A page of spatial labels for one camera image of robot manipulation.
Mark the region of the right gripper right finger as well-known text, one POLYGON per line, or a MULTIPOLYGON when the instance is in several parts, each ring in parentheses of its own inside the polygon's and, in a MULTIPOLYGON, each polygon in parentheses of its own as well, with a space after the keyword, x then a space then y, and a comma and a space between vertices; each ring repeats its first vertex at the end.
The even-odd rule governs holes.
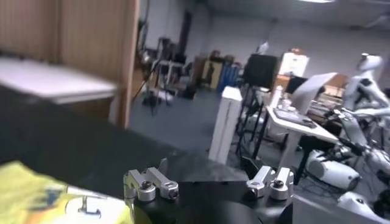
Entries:
POLYGON ((240 162, 249 178, 246 186, 255 198, 268 195, 273 200, 288 200, 292 197, 294 172, 291 169, 281 167, 274 170, 245 156, 240 162))

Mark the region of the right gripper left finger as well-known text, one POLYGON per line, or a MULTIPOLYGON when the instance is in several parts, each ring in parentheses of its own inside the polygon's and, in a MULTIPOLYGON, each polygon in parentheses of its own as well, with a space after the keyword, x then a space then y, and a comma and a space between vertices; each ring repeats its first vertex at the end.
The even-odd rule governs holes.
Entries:
POLYGON ((124 198, 139 201, 153 201, 159 191, 160 197, 176 200, 179 196, 179 184, 170 180, 156 167, 148 167, 143 172, 128 170, 123 176, 124 198))

